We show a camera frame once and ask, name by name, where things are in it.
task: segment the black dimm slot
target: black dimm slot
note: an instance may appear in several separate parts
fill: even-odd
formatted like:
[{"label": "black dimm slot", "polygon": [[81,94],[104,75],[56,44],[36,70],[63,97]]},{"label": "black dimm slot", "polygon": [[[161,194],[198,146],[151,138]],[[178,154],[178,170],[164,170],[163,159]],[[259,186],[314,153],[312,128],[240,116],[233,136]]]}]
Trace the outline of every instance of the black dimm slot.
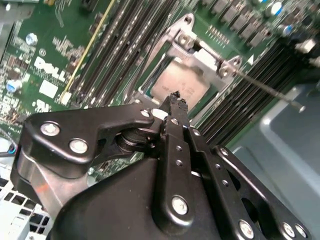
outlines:
[{"label": "black dimm slot", "polygon": [[95,100],[97,102],[97,100],[99,100],[101,98],[101,96],[103,95],[104,91],[106,90],[106,87],[108,86],[108,84],[110,83],[110,81],[112,80],[112,77],[115,72],[117,71],[117,66],[119,65],[119,63],[121,63],[125,57],[125,53],[126,51],[129,49],[130,44],[132,44],[134,42],[134,40],[136,39],[136,37],[138,35],[140,35],[141,32],[141,26],[143,25],[144,22],[146,22],[146,19],[148,19],[148,14],[151,12],[152,9],[154,9],[156,6],[155,4],[158,1],[154,0],[153,2],[151,2],[151,4],[143,11],[141,17],[139,18],[138,22],[135,24],[134,29],[131,31],[132,33],[134,33],[131,39],[127,40],[126,42],[129,43],[129,45],[126,45],[125,48],[121,49],[121,52],[118,53],[118,58],[117,61],[113,61],[112,65],[109,67],[109,71],[107,71],[105,73],[105,75],[103,76],[102,81],[100,82],[100,85],[97,87],[97,90],[95,91],[94,94],[92,94],[92,96],[90,97],[90,99],[93,99],[95,97]]},{"label": "black dimm slot", "polygon": [[[266,73],[264,72],[265,69],[272,69],[271,61],[259,67],[255,72],[255,74],[252,74],[251,77],[256,78],[260,80],[260,82],[266,84],[266,82],[264,81],[264,77],[266,75]],[[216,114],[208,122],[206,126],[206,131],[204,134],[208,135],[209,138],[211,138],[211,136],[216,131],[215,128],[212,128],[212,125],[217,123],[220,118],[223,118],[223,116],[226,116],[227,113],[230,113],[232,111],[234,112],[235,108],[238,108],[241,105],[243,98],[245,98],[247,95],[251,95],[250,90],[254,87],[255,87],[254,85],[251,85],[250,83],[245,82],[245,80],[239,83],[239,85],[234,89],[234,91],[232,91],[231,95],[227,96],[226,99],[222,102],[223,104],[216,109],[215,111]]]},{"label": "black dimm slot", "polygon": [[[294,55],[288,56],[282,45],[275,44],[253,67],[249,76],[281,91],[292,81],[299,64],[299,59]],[[273,97],[267,92],[243,80],[199,130],[211,147],[227,144],[272,100]]]},{"label": "black dimm slot", "polygon": [[[249,76],[252,78],[257,78],[259,76],[259,73],[263,71],[265,67],[269,67],[270,64],[272,64],[269,60],[269,56],[273,56],[277,52],[277,48],[273,48],[270,50],[270,52],[267,52],[267,54],[259,61],[259,63],[256,64],[256,66],[253,67],[253,69],[250,71]],[[238,97],[243,94],[243,92],[246,90],[243,87],[249,87],[251,84],[245,80],[240,82],[234,90],[226,97],[225,100],[222,101],[222,103],[217,107],[217,109],[214,111],[215,114],[212,114],[204,124],[201,125],[200,130],[203,135],[207,134],[207,131],[211,128],[211,123],[215,122],[216,119],[220,116],[225,114],[228,111],[228,106],[230,104],[230,101],[233,99],[237,99]]]},{"label": "black dimm slot", "polygon": [[[281,83],[281,86],[277,88],[278,91],[282,91],[292,80],[292,78],[287,78],[286,81],[283,81]],[[220,138],[215,139],[211,143],[211,147],[216,146],[217,144],[226,145],[229,141],[231,141],[238,133],[241,132],[241,130],[249,124],[252,119],[257,116],[271,101],[273,100],[273,97],[270,95],[264,95],[264,100],[262,102],[258,103],[258,106],[255,105],[253,108],[256,108],[255,111],[253,111],[250,115],[247,115],[243,120],[240,120],[240,124],[236,124],[233,126],[233,128],[230,130],[233,134],[232,135],[220,135]]]},{"label": "black dimm slot", "polygon": [[[131,1],[129,1],[129,0],[128,1],[121,1],[121,2],[123,3],[123,5],[118,8],[115,19],[117,19],[117,16],[121,15],[122,11],[131,13],[132,10],[134,8],[136,8],[136,6],[137,6],[137,3],[135,0],[133,0],[133,4],[130,4]],[[131,14],[124,14],[123,15],[123,17],[121,18],[121,21],[118,23],[116,30],[112,33],[112,35],[107,43],[104,41],[104,39],[106,36],[108,36],[110,34],[112,24],[109,24],[110,27],[108,27],[108,29],[104,31],[104,33],[103,33],[104,37],[101,38],[102,41],[100,42],[99,46],[96,48],[94,54],[92,55],[92,58],[90,58],[90,59],[92,59],[92,61],[90,63],[87,63],[87,66],[86,66],[87,68],[81,74],[81,77],[80,77],[81,79],[79,81],[79,84],[81,84],[83,81],[85,81],[85,82],[81,88],[80,94],[87,95],[89,93],[89,91],[92,89],[93,85],[95,84],[95,80],[96,80],[98,74],[105,67],[105,64],[106,64],[105,62],[107,61],[106,59],[108,58],[108,55],[111,51],[111,48],[114,47],[115,42],[117,41],[117,37],[119,35],[119,32],[122,31],[123,28],[128,24],[128,21],[131,16],[132,16]],[[86,76],[87,76],[89,70],[93,66],[93,63],[95,62],[95,59],[98,57],[99,54],[102,54],[101,62],[99,62],[97,69],[96,69],[96,71],[94,71],[93,75],[90,76],[88,79],[86,79]]]},{"label": "black dimm slot", "polygon": [[[283,79],[288,74],[288,72],[288,70],[282,69],[282,71],[277,75],[268,75],[268,80],[270,80],[270,82],[265,81],[264,84],[270,86],[271,88],[279,89],[279,84],[281,84],[281,82],[279,82],[279,79]],[[239,116],[241,116],[242,114],[246,115],[249,113],[251,115],[251,112],[257,107],[257,104],[261,101],[261,99],[268,96],[268,93],[257,94],[258,92],[260,92],[260,89],[256,86],[254,87],[254,89],[248,90],[249,94],[243,96],[239,101],[241,103],[241,106],[237,109],[232,109],[231,111],[229,111],[231,114],[228,114],[224,120],[215,123],[217,126],[216,131],[212,135],[210,135],[208,141],[218,141],[219,137],[223,137],[223,134],[226,134],[226,131],[228,130],[227,126],[238,125],[239,123],[241,123],[242,118],[240,118]]]},{"label": "black dimm slot", "polygon": [[106,29],[103,31],[103,34],[99,40],[98,45],[94,48],[94,51],[91,54],[87,64],[84,66],[84,69],[81,73],[79,80],[77,80],[70,87],[71,92],[77,91],[79,89],[79,87],[81,86],[81,84],[86,80],[86,76],[87,76],[89,70],[91,69],[92,65],[95,63],[95,60],[96,60],[97,56],[99,55],[100,51],[102,50],[102,47],[105,42],[105,38],[110,34],[110,31],[111,31],[112,27],[114,26],[115,21],[120,18],[121,21],[119,24],[121,25],[123,22],[125,22],[124,18],[129,17],[128,15],[125,15],[125,16],[122,16],[122,18],[121,18],[121,15],[122,15],[121,12],[124,11],[129,6],[130,2],[131,2],[130,0],[120,2],[118,8],[116,9],[114,16],[110,19],[109,24],[106,26]]},{"label": "black dimm slot", "polygon": [[[277,58],[276,61],[272,62],[272,65],[267,65],[264,67],[266,71],[259,72],[259,75],[256,76],[256,79],[260,80],[259,82],[268,85],[270,87],[273,87],[273,85],[269,82],[269,80],[276,81],[276,78],[273,78],[273,74],[271,71],[275,71],[274,67],[283,67],[286,65],[286,62],[283,58]],[[251,96],[254,96],[254,94],[259,90],[259,88],[253,84],[249,84],[247,88],[234,99],[232,99],[232,104],[228,106],[228,108],[224,109],[224,113],[217,114],[216,120],[212,121],[211,123],[215,126],[221,126],[221,128],[215,128],[213,132],[213,129],[209,131],[207,134],[210,136],[207,141],[211,141],[212,138],[216,137],[216,134],[219,133],[219,131],[223,128],[224,124],[227,123],[227,119],[230,119],[234,116],[236,116],[237,111],[241,107],[247,107],[247,104],[250,104]]]},{"label": "black dimm slot", "polygon": [[[148,11],[150,11],[151,8],[153,8],[155,1],[152,1],[147,8],[145,8],[142,11],[142,14],[140,15],[140,17],[138,18],[137,22],[135,23],[133,29],[130,31],[130,33],[135,33],[136,32],[136,28],[138,26],[140,26],[144,21],[145,18],[144,16],[147,14]],[[127,38],[125,41],[123,41],[124,43],[130,43],[131,42],[131,38],[132,35],[128,34]],[[93,98],[95,98],[96,96],[99,96],[101,94],[102,91],[105,90],[105,88],[107,87],[107,85],[109,84],[111,78],[110,76],[112,74],[114,74],[114,72],[117,70],[117,65],[119,64],[119,62],[122,61],[123,57],[124,57],[124,53],[125,51],[128,49],[129,45],[126,44],[124,47],[120,48],[116,58],[110,63],[111,65],[109,65],[109,70],[103,75],[102,80],[100,81],[99,85],[96,87],[96,89],[94,90],[94,92],[92,93],[92,95],[90,96],[90,98],[88,98],[86,101],[89,101]],[[109,58],[105,58],[104,65],[105,66],[108,62],[109,62]]]},{"label": "black dimm slot", "polygon": [[171,4],[166,6],[166,9],[163,9],[162,12],[159,13],[160,18],[157,20],[154,20],[154,25],[149,27],[149,30],[152,30],[155,28],[154,31],[152,31],[150,34],[145,34],[144,39],[142,40],[141,47],[138,47],[138,51],[135,53],[135,55],[131,55],[131,58],[127,61],[126,65],[124,66],[124,70],[121,71],[121,76],[118,77],[118,79],[115,81],[115,84],[111,87],[109,90],[110,94],[106,95],[101,103],[101,106],[107,106],[111,103],[111,100],[114,98],[115,94],[123,84],[125,78],[125,75],[129,72],[131,66],[135,63],[136,59],[139,57],[141,53],[141,49],[145,49],[149,44],[149,38],[154,36],[158,30],[157,26],[160,25],[161,21],[165,21],[167,18],[167,15],[171,11],[171,7],[173,7],[175,4],[175,1],[171,1]]}]

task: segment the black plastic bracket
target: black plastic bracket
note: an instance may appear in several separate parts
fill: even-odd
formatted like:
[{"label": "black plastic bracket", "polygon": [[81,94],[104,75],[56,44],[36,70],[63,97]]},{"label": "black plastic bracket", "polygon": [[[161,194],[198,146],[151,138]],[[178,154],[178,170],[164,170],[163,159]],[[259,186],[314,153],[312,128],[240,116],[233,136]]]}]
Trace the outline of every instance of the black plastic bracket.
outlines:
[{"label": "black plastic bracket", "polygon": [[[40,113],[24,122],[19,144],[28,156],[54,173],[75,179],[87,173],[93,160],[100,159],[97,156],[112,144],[118,133],[130,128],[147,128],[153,122],[152,114],[138,104]],[[44,134],[41,126],[45,123],[58,126],[59,134]],[[70,142],[76,139],[87,144],[85,153],[71,150]]]},{"label": "black plastic bracket", "polygon": [[[273,195],[255,175],[227,148],[216,146],[212,150],[214,156],[223,160],[225,168],[237,186],[237,194],[244,203],[256,226],[267,239],[294,238],[305,239],[298,232],[302,229],[307,238],[311,234],[304,224],[289,211],[286,206]],[[291,236],[286,231],[288,226]]]}]

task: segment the capacitor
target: capacitor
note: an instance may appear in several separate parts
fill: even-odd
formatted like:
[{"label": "capacitor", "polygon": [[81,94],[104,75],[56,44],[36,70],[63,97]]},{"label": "capacitor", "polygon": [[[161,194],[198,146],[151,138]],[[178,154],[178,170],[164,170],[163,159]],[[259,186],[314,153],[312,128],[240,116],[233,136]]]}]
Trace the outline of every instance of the capacitor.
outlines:
[{"label": "capacitor", "polygon": [[277,28],[277,33],[285,38],[285,37],[288,37],[291,33],[292,33],[292,30],[293,30],[293,27],[292,25],[279,25],[278,28]]},{"label": "capacitor", "polygon": [[279,1],[270,3],[264,10],[264,15],[268,18],[278,16],[282,12],[282,3]]},{"label": "capacitor", "polygon": [[23,84],[21,80],[9,80],[6,83],[5,88],[9,93],[15,93],[22,88],[22,85]]},{"label": "capacitor", "polygon": [[267,0],[251,0],[254,5],[265,3]]}]

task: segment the ram slot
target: ram slot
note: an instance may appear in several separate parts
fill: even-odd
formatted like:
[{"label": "ram slot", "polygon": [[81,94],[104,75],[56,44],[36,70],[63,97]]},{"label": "ram slot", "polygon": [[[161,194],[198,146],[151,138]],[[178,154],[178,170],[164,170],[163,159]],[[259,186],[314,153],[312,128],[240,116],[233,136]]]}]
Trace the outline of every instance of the ram slot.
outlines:
[{"label": "ram slot", "polygon": [[128,27],[128,31],[125,31],[125,34],[118,39],[114,51],[112,53],[109,52],[110,57],[105,59],[105,68],[97,77],[99,84],[96,85],[95,88],[89,93],[84,101],[85,103],[92,105],[97,99],[97,96],[99,96],[101,92],[106,89],[106,86],[111,80],[110,76],[115,73],[118,65],[124,60],[124,54],[130,47],[130,43],[133,42],[136,33],[139,32],[140,26],[147,22],[146,19],[148,13],[152,9],[156,8],[156,2],[156,0],[151,1],[149,5],[140,12],[139,15],[136,15],[134,21],[135,25]]},{"label": "ram slot", "polygon": [[101,62],[103,62],[104,58],[108,56],[108,53],[114,46],[119,35],[119,31],[122,31],[126,24],[128,24],[131,14],[127,13],[131,13],[133,11],[137,6],[136,2],[137,1],[135,0],[121,1],[113,21],[108,24],[107,29],[103,32],[101,41],[94,49],[88,63],[85,65],[77,84],[72,87],[72,89],[78,93],[79,97],[86,96],[92,89],[98,72],[104,67]]},{"label": "ram slot", "polygon": [[113,79],[113,84],[111,84],[110,87],[106,84],[101,88],[103,91],[97,95],[96,106],[107,106],[111,103],[119,88],[124,83],[126,74],[130,71],[136,59],[140,56],[142,49],[145,49],[150,44],[150,39],[152,39],[157,33],[160,34],[161,22],[168,18],[169,13],[175,9],[175,5],[178,5],[175,0],[164,0],[162,2],[158,2],[158,5],[149,12],[146,18],[147,24],[140,27],[131,47],[123,55],[121,65],[115,69],[114,73],[109,78],[110,80]]},{"label": "ram slot", "polygon": [[[285,46],[276,43],[248,75],[281,91],[294,79],[301,64]],[[225,145],[254,121],[272,99],[267,92],[242,80],[198,129],[211,147]]]}]

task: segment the green circuit board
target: green circuit board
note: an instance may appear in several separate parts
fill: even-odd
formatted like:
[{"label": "green circuit board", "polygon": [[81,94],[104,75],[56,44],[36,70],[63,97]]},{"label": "green circuit board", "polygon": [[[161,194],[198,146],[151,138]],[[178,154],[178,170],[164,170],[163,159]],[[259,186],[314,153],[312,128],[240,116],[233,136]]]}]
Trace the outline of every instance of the green circuit board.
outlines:
[{"label": "green circuit board", "polygon": [[[70,86],[81,77],[121,1],[100,0],[97,1],[94,10],[87,11],[80,0],[40,0],[35,4],[29,19],[14,24],[0,65],[0,126],[15,140],[18,141],[22,122],[29,115],[75,108],[72,102],[77,96],[69,92]],[[141,11],[146,9],[152,0],[142,2]],[[223,58],[241,56],[243,72],[249,71],[264,52],[272,48],[275,40],[279,38],[280,24],[285,22],[292,25],[293,29],[307,28],[312,31],[312,24],[303,24],[302,20],[309,13],[318,10],[318,6],[311,0],[283,0],[280,1],[283,5],[282,12],[278,16],[266,18],[265,9],[270,1],[256,5],[251,0],[237,0],[233,7],[242,11],[245,6],[247,10],[243,14],[252,19],[252,23],[255,21],[254,34],[262,35],[259,41],[254,41],[252,37],[241,36],[240,32],[232,27],[235,16],[225,17],[225,10],[218,11],[218,7],[215,8],[217,4],[222,4],[221,2],[222,0],[181,1],[175,6],[168,25],[185,14],[194,14],[192,31]],[[298,9],[298,12],[292,15],[292,10],[295,9]],[[163,51],[164,49],[157,54],[146,69],[140,84],[152,72]],[[138,71],[140,58],[145,52],[146,49],[142,49],[141,55],[128,69],[125,80],[121,82],[114,95],[112,105],[122,103],[123,91],[131,77]],[[88,70],[87,81],[90,81],[90,76],[99,67],[101,58],[102,56],[98,57]],[[111,68],[102,66],[105,73],[113,70]],[[112,89],[112,86],[119,81],[121,71],[120,62],[103,91],[108,93]],[[6,85],[10,80],[21,80],[21,89],[14,93],[8,92]],[[93,88],[101,87],[101,81],[102,78],[98,78]],[[67,100],[62,99],[65,93],[70,94]],[[197,114],[216,93],[215,87],[211,86],[192,109],[190,116]],[[88,98],[87,104],[79,105],[78,108],[88,107],[89,102]]]}]

